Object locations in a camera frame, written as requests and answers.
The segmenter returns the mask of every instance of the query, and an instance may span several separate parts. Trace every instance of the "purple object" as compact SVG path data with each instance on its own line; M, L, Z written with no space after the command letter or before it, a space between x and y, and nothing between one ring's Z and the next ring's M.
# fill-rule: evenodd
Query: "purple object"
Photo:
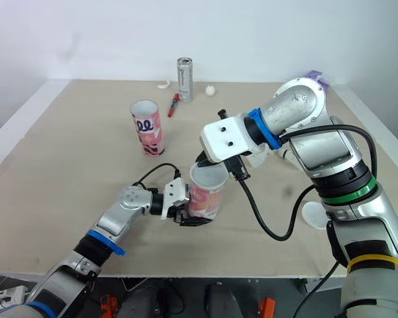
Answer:
M319 85L321 85L324 88L324 90L327 91L328 87L329 87L329 84L327 84L327 83L325 83L325 82L320 80L320 78L322 76L323 76L322 72L315 71L315 70L312 70L308 74L305 75L306 78L310 78L310 79L312 79L314 81L317 81L319 83Z

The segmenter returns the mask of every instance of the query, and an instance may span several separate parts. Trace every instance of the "white ball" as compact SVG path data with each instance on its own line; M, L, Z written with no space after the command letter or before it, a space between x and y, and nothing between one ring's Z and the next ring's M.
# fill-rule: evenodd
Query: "white ball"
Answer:
M214 96L215 94L215 87L212 85L206 86L205 94L208 96Z

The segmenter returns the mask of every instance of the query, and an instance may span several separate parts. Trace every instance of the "paper cup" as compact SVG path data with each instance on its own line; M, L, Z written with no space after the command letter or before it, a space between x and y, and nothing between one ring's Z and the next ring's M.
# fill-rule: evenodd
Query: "paper cup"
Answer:
M188 213L191 217L205 217L213 220L221 204L221 190L228 180L224 164L190 169L190 203Z
M136 101L130 110L143 153L148 156L159 156L164 151L164 140L158 105L153 101Z

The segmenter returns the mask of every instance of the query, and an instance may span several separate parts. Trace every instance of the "yellow tape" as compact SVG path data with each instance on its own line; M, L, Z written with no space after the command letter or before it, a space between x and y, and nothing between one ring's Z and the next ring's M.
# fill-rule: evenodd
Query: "yellow tape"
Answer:
M387 256L387 255L380 255L380 254L367 254L367 255L361 255L358 257L355 257L354 259L352 259L349 264L347 265L347 273L350 272L350 269L352 268L353 265L362 262L364 260L386 260L388 262L392 262L395 265L398 265L398 259L391 257L391 256Z

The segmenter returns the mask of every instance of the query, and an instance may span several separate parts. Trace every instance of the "white wall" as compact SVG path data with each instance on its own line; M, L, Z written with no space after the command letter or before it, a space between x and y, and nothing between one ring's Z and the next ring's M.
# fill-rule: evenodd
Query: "white wall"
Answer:
M0 69L174 80L180 56L205 81L321 70L351 83L398 136L398 0L0 0Z

